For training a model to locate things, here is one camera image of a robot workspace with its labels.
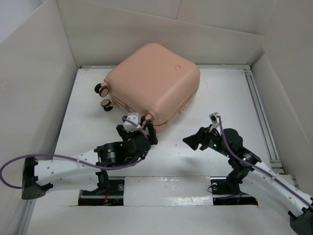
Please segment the pink hard-shell suitcase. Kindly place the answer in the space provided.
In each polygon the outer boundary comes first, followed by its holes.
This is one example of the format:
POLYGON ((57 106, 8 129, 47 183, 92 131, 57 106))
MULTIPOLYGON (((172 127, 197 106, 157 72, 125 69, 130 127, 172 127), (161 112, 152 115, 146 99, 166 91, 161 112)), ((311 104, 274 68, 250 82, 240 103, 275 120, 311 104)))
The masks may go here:
POLYGON ((112 69, 94 91, 104 98, 105 111, 117 105, 126 113, 139 113, 160 132, 192 101, 200 75, 195 63, 148 43, 112 69))

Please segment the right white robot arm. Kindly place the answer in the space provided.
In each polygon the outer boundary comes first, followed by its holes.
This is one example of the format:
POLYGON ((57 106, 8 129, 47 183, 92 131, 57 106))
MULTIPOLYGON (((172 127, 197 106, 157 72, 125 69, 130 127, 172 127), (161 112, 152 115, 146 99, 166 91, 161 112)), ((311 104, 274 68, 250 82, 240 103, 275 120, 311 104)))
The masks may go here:
POLYGON ((257 155, 243 146, 243 138, 234 129, 202 127, 197 133, 183 138, 193 150, 211 148, 228 157, 232 171, 226 187, 232 193, 242 192, 285 217, 298 235, 313 233, 313 198, 285 181, 257 155))

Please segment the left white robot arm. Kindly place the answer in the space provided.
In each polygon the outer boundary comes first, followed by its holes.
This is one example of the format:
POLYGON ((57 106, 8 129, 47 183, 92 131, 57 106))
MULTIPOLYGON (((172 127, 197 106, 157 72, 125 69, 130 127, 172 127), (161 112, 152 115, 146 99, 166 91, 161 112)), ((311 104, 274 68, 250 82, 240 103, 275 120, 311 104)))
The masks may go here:
POLYGON ((41 198, 47 192, 58 190, 66 178, 78 174, 93 173, 94 192, 104 194, 109 189, 108 171, 135 166, 144 160, 152 145, 158 143, 151 120, 138 124, 123 118, 116 127, 122 141, 107 143, 95 149, 73 156, 38 154, 26 157, 22 172, 22 199, 41 198))

